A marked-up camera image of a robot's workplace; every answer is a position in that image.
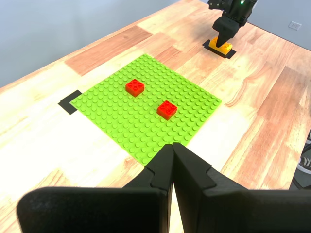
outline green lego baseplate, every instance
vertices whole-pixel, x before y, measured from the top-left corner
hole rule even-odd
[[[137,97],[125,90],[134,78]],[[177,106],[168,121],[156,112],[166,100]],[[70,103],[145,166],[165,144],[185,146],[221,100],[145,54]]]

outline wall outlet plate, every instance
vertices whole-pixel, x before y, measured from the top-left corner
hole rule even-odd
[[[288,27],[291,28],[291,29],[294,29],[294,30],[298,31],[299,28],[301,27],[301,24],[292,21],[292,22],[290,23],[290,25],[288,25]]]

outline yellow lego brick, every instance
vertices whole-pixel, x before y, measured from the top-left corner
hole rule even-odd
[[[219,48],[216,47],[218,37],[215,37],[209,42],[209,47],[212,49],[215,49],[218,52],[221,52],[224,55],[227,55],[232,50],[232,44],[225,42],[223,45],[221,45]]]

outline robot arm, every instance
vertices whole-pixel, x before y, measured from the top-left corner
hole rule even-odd
[[[252,13],[257,0],[209,0],[209,9],[222,10],[213,29],[219,32],[216,47],[220,47],[233,38],[240,27],[243,27]]]

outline wooden table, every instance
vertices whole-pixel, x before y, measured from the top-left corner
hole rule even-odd
[[[16,205],[30,190],[123,187],[142,171],[57,103],[144,53],[223,101],[190,150],[247,188],[287,189],[311,127],[311,52],[247,24],[230,41],[234,57],[219,57],[202,44],[217,35],[220,15],[183,0],[1,88],[0,232],[20,232]],[[175,195],[171,232],[182,232]]]

